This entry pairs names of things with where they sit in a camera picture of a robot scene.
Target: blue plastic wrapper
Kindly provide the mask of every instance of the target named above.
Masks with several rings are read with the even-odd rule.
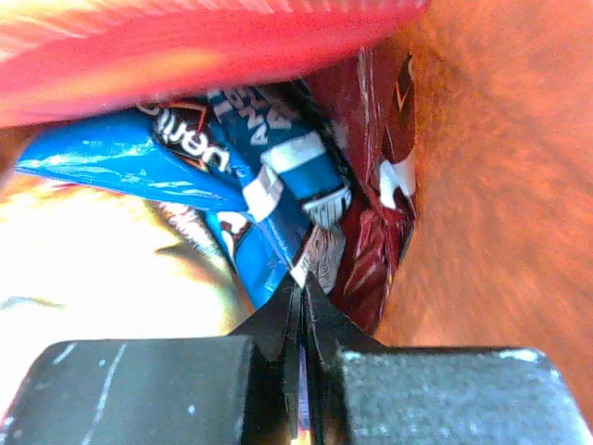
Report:
[[[326,292],[334,286],[349,184],[319,133],[271,88],[57,127],[17,170],[200,210],[256,309],[287,273],[301,286],[308,272]]]

